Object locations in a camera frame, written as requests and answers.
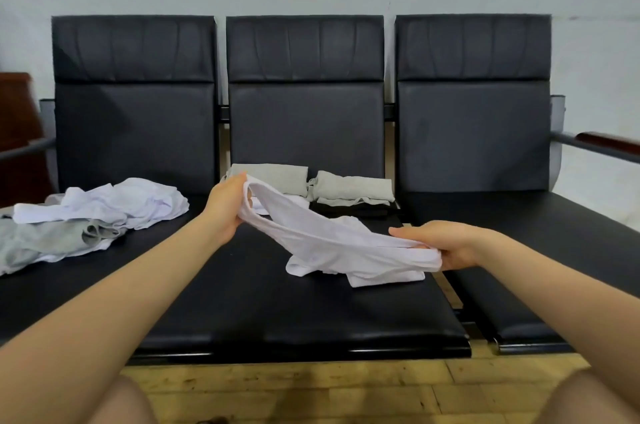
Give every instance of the folded gray clothing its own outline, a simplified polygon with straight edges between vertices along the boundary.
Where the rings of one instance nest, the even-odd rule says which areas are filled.
[[[16,224],[10,218],[12,212],[0,210],[0,275],[38,261],[55,262],[106,249],[113,239],[126,232],[101,220]]]
[[[312,200],[332,207],[356,203],[389,205],[396,200],[391,180],[387,178],[339,177],[320,170],[308,185]]]
[[[307,197],[308,170],[306,166],[276,165],[270,163],[256,165],[234,163],[223,177],[223,180],[226,177],[240,175],[243,171],[246,171],[247,175],[262,180],[278,192],[287,195]]]

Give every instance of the person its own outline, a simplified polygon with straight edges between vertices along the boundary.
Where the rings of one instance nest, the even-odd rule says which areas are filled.
[[[119,376],[153,324],[235,234],[246,175],[215,186],[178,232],[0,348],[0,424],[151,424]],[[541,423],[640,423],[640,300],[507,236],[455,222],[389,229],[442,251],[443,270],[481,266],[591,364],[565,380]]]

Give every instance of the chair backrest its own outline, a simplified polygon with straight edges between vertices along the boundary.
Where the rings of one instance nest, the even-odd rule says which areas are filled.
[[[382,16],[227,19],[233,163],[384,177]]]
[[[396,17],[399,192],[547,190],[551,19]]]
[[[218,179],[212,16],[52,19],[60,189],[128,177],[206,194]]]

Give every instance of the hand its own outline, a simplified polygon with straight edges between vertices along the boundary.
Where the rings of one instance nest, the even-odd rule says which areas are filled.
[[[442,270],[463,269],[483,265],[483,241],[492,231],[460,224],[433,220],[421,227],[389,227],[394,237],[422,242],[442,252]]]
[[[246,182],[246,173],[229,177],[213,187],[207,206],[199,215],[212,228],[219,245],[229,242],[242,223],[237,214],[243,202],[244,182]]]

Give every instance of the wooden floor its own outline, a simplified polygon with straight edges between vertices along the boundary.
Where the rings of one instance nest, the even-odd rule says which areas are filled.
[[[214,416],[246,424],[526,424],[560,380],[588,366],[576,354],[498,357],[479,340],[472,351],[471,359],[129,367],[123,374],[166,424]]]

